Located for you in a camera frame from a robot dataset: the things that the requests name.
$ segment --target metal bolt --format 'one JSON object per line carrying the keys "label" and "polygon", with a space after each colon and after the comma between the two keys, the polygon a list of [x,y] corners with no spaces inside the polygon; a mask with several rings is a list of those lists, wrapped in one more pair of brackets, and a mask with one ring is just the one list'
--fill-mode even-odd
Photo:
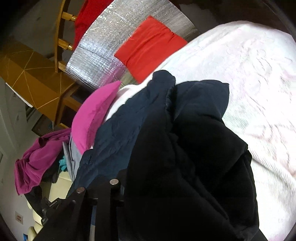
{"label": "metal bolt", "polygon": [[119,183],[119,181],[117,180],[117,179],[112,179],[112,180],[110,180],[110,184],[111,185],[116,185],[116,184],[118,184]]}
{"label": "metal bolt", "polygon": [[79,187],[79,188],[76,189],[77,193],[83,193],[84,191],[85,191],[84,187]]}

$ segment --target magenta pillow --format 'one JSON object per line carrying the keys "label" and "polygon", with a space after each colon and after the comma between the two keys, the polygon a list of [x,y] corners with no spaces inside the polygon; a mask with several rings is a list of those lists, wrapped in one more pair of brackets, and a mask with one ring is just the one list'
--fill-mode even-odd
{"label": "magenta pillow", "polygon": [[76,113],[72,122],[72,138],[81,154],[94,144],[96,131],[102,124],[120,84],[120,81],[116,81],[97,89]]}

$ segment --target white blanket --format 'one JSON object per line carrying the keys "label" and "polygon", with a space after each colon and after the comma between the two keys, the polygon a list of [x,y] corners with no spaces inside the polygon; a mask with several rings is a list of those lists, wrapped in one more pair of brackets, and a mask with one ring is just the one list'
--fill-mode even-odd
{"label": "white blanket", "polygon": [[[279,30],[240,21],[217,26],[167,58],[176,83],[230,84],[225,125],[249,145],[260,229],[282,241],[296,221],[296,43]],[[143,89],[122,88],[106,119]]]}

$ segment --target gray cloth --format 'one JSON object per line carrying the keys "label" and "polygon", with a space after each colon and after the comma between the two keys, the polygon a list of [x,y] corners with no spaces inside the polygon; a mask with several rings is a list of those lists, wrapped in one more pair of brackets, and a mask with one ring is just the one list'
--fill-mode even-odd
{"label": "gray cloth", "polygon": [[72,182],[75,180],[77,170],[79,168],[81,153],[77,149],[75,142],[73,141],[72,135],[70,135],[69,144],[63,142],[64,155],[66,160],[67,169]]}
{"label": "gray cloth", "polygon": [[67,74],[91,89],[121,80],[128,71],[114,54],[149,15],[188,42],[200,34],[169,0],[114,0],[82,37]]}

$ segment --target power outlet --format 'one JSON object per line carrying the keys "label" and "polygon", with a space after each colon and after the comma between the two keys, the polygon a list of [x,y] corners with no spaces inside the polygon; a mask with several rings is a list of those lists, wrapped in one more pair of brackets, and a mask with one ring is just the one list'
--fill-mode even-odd
{"label": "power outlet", "polygon": [[23,216],[20,215],[19,213],[15,212],[15,220],[18,221],[21,224],[24,224],[23,222]]}

